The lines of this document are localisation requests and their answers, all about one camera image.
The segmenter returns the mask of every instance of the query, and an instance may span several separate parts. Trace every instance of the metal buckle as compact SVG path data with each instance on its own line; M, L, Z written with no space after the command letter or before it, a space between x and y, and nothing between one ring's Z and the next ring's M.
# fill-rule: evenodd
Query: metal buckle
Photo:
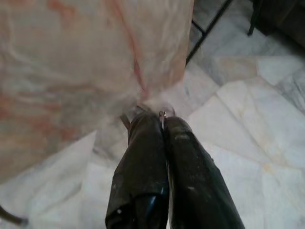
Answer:
M159 112L159 117L160 117L160 122L162 125L162 130L164 130L164 122L165 122L165 118L166 118L166 111L160 111Z

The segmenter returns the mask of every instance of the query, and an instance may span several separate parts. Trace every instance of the marble tile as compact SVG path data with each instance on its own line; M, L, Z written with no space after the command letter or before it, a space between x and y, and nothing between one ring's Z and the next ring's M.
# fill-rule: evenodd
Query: marble tile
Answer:
M191 114L188 122L200 142L235 152L253 161L270 161L217 96L211 97L204 106Z
M257 65L259 75L271 85L276 85L305 67L305 59L299 56L258 57Z
M204 61L212 79L218 85L257 77L255 57L215 57Z
M220 169L245 228L266 229L261 164L241 157L234 151L206 142L202 144Z
M128 146L127 130L124 132L126 132L126 136L111 146L102 145L98 139L99 134L97 135L97 141L93 149L94 154L98 157L96 159L97 164L108 167L116 167L118 165Z
M188 54L191 52L191 50L193 49L195 44L199 41L200 37L201 37L201 32L198 29L196 29L195 26L193 26L193 24L192 24L191 30L190 30L190 40L189 40L188 50L187 50Z
M206 29L224 2L225 0L196 0L194 3L193 19L202 28ZM235 0L226 10L225 15L243 15L249 17L252 11L251 2Z
M276 88L283 97L305 114L305 68L282 80Z
M125 126L121 120L117 118L112 118L110 122L106 122L98 126L97 141L103 147L109 147L116 142L122 140L127 133Z
M29 218L33 229L78 228L82 182L96 133L0 185L0 204ZM11 228L2 222L1 228Z
M274 163L305 168L305 116L275 89L257 77L217 94Z
M202 144L220 169L245 228L304 227L304 171L257 163L214 144Z
M265 228L305 227L304 171L270 165L262 177Z
M304 50L279 33L266 37L255 30L253 35L248 37L251 15L250 1L236 1L218 21L194 56L194 60L200 64L203 57L215 56L305 56Z
M181 80L192 11L193 0L1 0L0 183Z
M202 106L218 89L218 85L196 64L187 65L183 81L161 93L148 105L170 104L179 117L187 118L195 109Z
M105 229L105 217L110 196L114 167L90 163L83 183L80 227Z
M258 155L264 154L262 149L258 145L253 147L255 143L248 140L253 139L249 132L238 135L239 123L229 125L230 119L235 120L214 96L188 121L220 169L245 228L303 228L304 170L259 159Z

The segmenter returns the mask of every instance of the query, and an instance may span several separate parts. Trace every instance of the floor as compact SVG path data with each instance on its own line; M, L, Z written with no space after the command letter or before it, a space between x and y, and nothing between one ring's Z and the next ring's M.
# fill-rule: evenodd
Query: floor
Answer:
M221 0L198 0L207 22ZM280 34L246 36L236 0L187 66L153 98L175 107L211 154L247 229L305 228L305 55ZM191 32L190 45L198 37ZM127 147L118 119L0 186L0 203L33 229L105 228L112 174ZM0 229L13 229L0 222Z

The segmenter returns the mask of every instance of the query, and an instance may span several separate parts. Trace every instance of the metal rod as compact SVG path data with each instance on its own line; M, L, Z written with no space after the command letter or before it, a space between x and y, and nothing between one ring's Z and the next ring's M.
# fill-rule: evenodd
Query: metal rod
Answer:
M15 216L13 214L10 214L1 206L0 206L0 218L4 219L10 223L13 223L15 225L19 225L19 226L25 226L28 224L27 219L23 219L23 218Z
M263 2L264 2L264 0L259 0L258 4L254 7L254 12L253 12L252 17L251 17L251 26L250 26L249 32L247 34L248 36L252 36L252 34L253 34L256 21L259 17L259 14L261 12L261 8L263 6Z
M215 15L215 17L213 18L213 20L211 21L211 23L209 24L208 28L206 29L206 31L204 31L204 29L202 29L194 20L192 20L192 24L196 27L196 29L198 29L202 34L201 37L199 39L199 41L197 41L197 43L195 44L195 46L193 47L193 49L191 50L191 52L188 54L187 58L186 58L186 65L189 63L189 61L191 60L191 58L195 55L195 53L198 51L198 49L200 48L200 46L202 45L202 43L204 42L205 38L209 35L209 33L212 31L212 29L214 28L215 24L219 21L219 19L221 18L221 16L223 15L223 13L228 9L228 7L230 6L230 4L232 3L233 0L227 0L219 9L219 11L217 12L217 14Z

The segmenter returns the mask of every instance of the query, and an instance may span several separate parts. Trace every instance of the black metal frame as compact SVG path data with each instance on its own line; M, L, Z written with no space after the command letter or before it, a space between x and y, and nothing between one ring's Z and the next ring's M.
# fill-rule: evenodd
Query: black metal frame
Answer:
M258 3L254 5L254 11L253 11L253 14L251 17L251 26L250 26L249 32L247 34L248 36L252 36L252 34L253 34L253 31L254 31L257 19L260 15L264 0L258 0L257 2Z
M198 51L202 43L204 42L205 38L209 35L209 33L212 31L214 28L215 24L219 21L221 16L224 14L224 12L228 9L230 4L232 3L233 0L226 0L224 4L221 6L221 8L218 10L216 13L215 17L209 24L206 30L204 30L200 25L198 25L194 20L192 20L192 24L195 26L196 29L198 29L201 32L201 37L200 39L196 42L195 46L191 50L191 52L188 54L186 58L186 64L189 63L191 58L195 55L195 53Z
M1 205L0 205L0 219L4 219L17 226L26 226L28 225L29 222L27 219L20 218L18 216L10 214Z

